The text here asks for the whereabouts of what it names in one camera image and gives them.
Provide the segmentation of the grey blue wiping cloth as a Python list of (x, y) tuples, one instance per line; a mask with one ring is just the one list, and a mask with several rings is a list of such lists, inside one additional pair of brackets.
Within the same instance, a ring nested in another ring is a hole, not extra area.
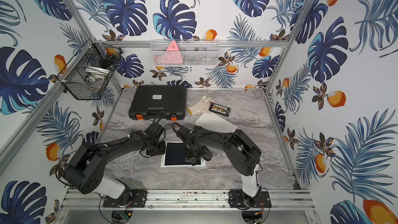
[(199, 151), (199, 157), (203, 158), (205, 161), (210, 161), (212, 159), (212, 153), (206, 147), (202, 147)]

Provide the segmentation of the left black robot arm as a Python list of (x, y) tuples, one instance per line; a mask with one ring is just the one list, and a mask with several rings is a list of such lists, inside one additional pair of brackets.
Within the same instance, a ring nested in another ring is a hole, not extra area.
[(61, 176), (69, 185), (86, 195), (97, 193), (113, 199), (119, 206), (128, 206), (133, 201), (133, 190), (125, 183), (105, 176), (108, 163), (134, 151), (151, 158), (166, 152), (165, 128), (159, 122), (165, 111), (160, 111), (146, 130), (131, 131), (124, 138), (106, 143), (82, 143)]

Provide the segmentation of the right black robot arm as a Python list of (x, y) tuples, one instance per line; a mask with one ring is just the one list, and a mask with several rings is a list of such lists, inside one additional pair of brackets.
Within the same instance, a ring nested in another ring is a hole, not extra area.
[(261, 186), (258, 180), (262, 151), (242, 131), (221, 133), (200, 126), (188, 129), (181, 124), (172, 123), (176, 136), (185, 145), (185, 161), (195, 164), (199, 159), (210, 161), (212, 153), (209, 147), (224, 151), (233, 168), (241, 174), (242, 188), (237, 198), (229, 200), (232, 207), (248, 210), (261, 203)]

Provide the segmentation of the white drawing tablet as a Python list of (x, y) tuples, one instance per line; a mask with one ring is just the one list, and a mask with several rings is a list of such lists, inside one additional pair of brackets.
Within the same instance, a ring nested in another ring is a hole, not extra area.
[(236, 125), (212, 112), (203, 113), (194, 124), (204, 129), (220, 133), (233, 133), (237, 130)]
[(165, 154), (162, 155), (161, 167), (206, 167), (206, 161), (203, 158), (194, 163), (185, 161), (185, 145), (181, 142), (166, 142)]

